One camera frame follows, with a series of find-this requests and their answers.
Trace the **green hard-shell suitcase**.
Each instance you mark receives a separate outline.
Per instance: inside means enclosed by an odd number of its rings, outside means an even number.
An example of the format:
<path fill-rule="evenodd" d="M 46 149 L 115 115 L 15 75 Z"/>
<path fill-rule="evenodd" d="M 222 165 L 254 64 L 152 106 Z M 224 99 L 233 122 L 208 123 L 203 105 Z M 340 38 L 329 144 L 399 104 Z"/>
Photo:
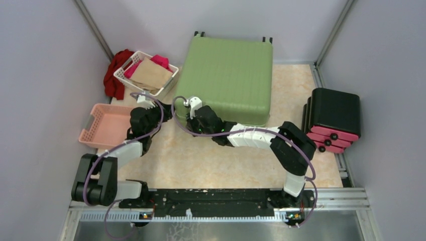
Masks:
<path fill-rule="evenodd" d="M 196 96 L 225 121 L 264 127 L 270 117 L 272 67 L 271 39 L 221 39 L 197 33 L 175 96 Z"/>

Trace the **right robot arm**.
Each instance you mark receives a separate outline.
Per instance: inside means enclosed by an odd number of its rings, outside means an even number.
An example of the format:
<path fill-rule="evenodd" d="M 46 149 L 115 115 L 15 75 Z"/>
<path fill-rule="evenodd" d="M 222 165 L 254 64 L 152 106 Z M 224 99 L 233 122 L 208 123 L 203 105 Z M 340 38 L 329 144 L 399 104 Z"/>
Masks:
<path fill-rule="evenodd" d="M 222 120 L 208 105 L 187 113 L 186 122 L 189 131 L 209 135 L 220 146 L 271 150 L 287 172 L 283 192 L 297 198 L 304 189 L 316 144 L 294 123 L 285 121 L 272 128 L 245 126 Z"/>

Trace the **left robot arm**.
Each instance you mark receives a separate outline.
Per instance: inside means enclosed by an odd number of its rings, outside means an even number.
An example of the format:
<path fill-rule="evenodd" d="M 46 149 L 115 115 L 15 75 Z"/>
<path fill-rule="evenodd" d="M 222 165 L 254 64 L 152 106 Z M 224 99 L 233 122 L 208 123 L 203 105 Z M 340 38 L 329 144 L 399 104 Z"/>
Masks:
<path fill-rule="evenodd" d="M 118 170 L 146 154 L 159 123 L 171 118 L 171 106 L 164 103 L 151 108 L 96 104 L 79 142 L 104 153 L 81 157 L 71 199 L 102 206 L 116 200 L 138 199 L 147 191 L 147 184 L 138 180 L 119 181 Z"/>

